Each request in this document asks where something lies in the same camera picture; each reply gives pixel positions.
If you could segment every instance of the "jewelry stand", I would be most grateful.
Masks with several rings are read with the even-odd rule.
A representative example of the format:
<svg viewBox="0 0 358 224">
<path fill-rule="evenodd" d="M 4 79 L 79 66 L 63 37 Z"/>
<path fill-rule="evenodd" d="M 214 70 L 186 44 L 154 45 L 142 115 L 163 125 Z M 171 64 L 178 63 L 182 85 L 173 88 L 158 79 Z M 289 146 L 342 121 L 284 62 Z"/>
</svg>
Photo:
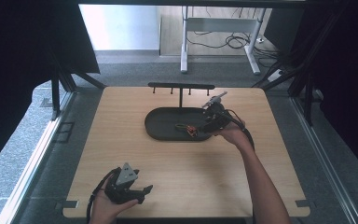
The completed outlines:
<svg viewBox="0 0 358 224">
<path fill-rule="evenodd" d="M 200 127 L 205 125 L 205 116 L 203 108 L 182 107 L 183 89 L 189 89 L 188 94 L 191 95 L 191 89 L 209 90 L 214 89 L 214 85 L 200 84 L 182 84 L 182 83 L 158 83 L 150 82 L 149 87 L 153 88 L 173 88 L 179 89 L 179 107 L 159 107 L 150 111 L 145 118 L 145 127 L 147 133 L 154 139 L 162 141 L 204 141 L 211 137 L 208 133 L 198 133 L 197 136 L 191 136 L 186 125 Z"/>
</svg>

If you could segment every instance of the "gray floor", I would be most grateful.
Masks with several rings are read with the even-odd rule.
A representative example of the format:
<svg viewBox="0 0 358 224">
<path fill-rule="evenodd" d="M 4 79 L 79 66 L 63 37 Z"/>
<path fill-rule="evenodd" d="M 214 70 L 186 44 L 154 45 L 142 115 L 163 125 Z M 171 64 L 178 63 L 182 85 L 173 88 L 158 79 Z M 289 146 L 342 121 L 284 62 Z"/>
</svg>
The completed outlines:
<svg viewBox="0 0 358 224">
<path fill-rule="evenodd" d="M 250 87 L 260 77 L 252 74 L 244 57 L 192 57 L 188 74 L 181 74 L 178 57 L 155 52 L 98 52 L 101 74 L 92 75 L 109 86 L 145 86 L 149 81 L 192 82 L 217 87 Z M 76 171 L 102 90 L 76 78 L 77 92 L 63 114 L 61 128 L 36 172 L 14 223 L 85 223 L 84 218 L 62 215 L 66 195 Z M 295 166 L 310 206 L 309 217 L 293 217 L 293 223 L 350 223 L 342 209 L 317 153 L 307 137 L 286 89 L 290 80 L 267 92 L 268 101 Z M 0 211 L 14 189 L 22 169 L 51 116 L 41 103 L 50 98 L 49 84 L 34 91 L 34 102 L 0 156 Z M 313 129 L 358 211 L 358 160 L 325 120 L 319 103 L 312 107 Z M 142 220 L 141 223 L 157 223 Z M 158 223 L 242 223 L 241 219 L 167 220 Z M 132 223 L 122 220 L 120 223 Z"/>
</svg>

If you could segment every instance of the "person's left hand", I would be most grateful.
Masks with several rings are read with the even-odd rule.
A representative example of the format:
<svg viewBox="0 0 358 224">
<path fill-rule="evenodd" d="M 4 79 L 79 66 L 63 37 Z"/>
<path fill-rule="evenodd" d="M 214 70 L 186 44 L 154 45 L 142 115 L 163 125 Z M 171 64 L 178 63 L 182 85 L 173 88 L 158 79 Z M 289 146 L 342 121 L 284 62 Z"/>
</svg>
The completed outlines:
<svg viewBox="0 0 358 224">
<path fill-rule="evenodd" d="M 107 181 L 108 179 L 106 179 L 102 188 L 95 196 L 89 224 L 110 224 L 115 220 L 120 212 L 127 210 L 138 203 L 137 199 L 123 204 L 112 203 L 112 201 L 110 201 L 104 193 Z"/>
</svg>

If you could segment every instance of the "forearm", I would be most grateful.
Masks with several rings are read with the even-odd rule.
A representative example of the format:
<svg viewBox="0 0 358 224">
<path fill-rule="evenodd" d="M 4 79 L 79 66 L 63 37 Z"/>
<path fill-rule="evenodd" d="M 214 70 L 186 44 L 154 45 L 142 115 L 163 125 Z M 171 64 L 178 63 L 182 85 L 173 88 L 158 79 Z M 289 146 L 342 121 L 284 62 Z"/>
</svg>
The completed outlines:
<svg viewBox="0 0 358 224">
<path fill-rule="evenodd" d="M 237 145 L 242 155 L 257 223 L 290 223 L 282 198 L 249 142 Z"/>
</svg>

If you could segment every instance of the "white metal desk frame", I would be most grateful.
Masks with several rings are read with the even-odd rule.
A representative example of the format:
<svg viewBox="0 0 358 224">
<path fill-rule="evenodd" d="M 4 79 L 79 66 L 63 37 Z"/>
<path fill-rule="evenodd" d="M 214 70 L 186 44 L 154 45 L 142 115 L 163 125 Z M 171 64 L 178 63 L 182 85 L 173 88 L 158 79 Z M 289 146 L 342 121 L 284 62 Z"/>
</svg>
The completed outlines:
<svg viewBox="0 0 358 224">
<path fill-rule="evenodd" d="M 187 72 L 187 32 L 236 32 L 236 33 L 252 33 L 249 46 L 245 46 L 245 52 L 252 66 L 255 75 L 260 75 L 260 69 L 253 55 L 255 41 L 263 23 L 265 8 L 261 8 L 258 17 L 254 19 L 218 19 L 218 18 L 189 18 L 187 15 L 188 6 L 185 7 L 183 17 L 183 42 L 181 50 L 180 71 Z"/>
</svg>

